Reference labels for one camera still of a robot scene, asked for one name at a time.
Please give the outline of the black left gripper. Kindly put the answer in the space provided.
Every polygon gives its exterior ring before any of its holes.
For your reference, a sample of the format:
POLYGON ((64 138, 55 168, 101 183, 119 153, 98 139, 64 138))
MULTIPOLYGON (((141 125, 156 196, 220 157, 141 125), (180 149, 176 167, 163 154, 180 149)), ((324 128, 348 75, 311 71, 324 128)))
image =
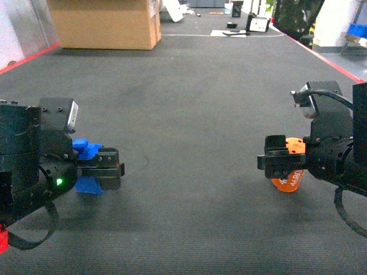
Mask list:
POLYGON ((72 139, 64 131, 41 131, 40 168, 47 182, 47 192, 57 198, 70 191, 80 176, 95 176, 102 190, 118 190, 124 175, 124 163, 119 161, 119 151, 102 147, 89 162, 77 160, 72 139))

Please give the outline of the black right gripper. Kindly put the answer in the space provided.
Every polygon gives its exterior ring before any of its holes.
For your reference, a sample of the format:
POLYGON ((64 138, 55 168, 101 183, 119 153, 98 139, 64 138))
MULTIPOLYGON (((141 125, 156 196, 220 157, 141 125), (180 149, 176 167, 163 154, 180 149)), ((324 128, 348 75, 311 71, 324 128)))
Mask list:
POLYGON ((353 122, 350 115, 319 115, 311 122, 305 137, 306 154, 289 154, 285 135, 265 138, 265 155, 257 156, 257 168, 267 179, 288 179, 296 170, 308 169, 317 179, 340 183, 345 160, 353 149, 353 122))

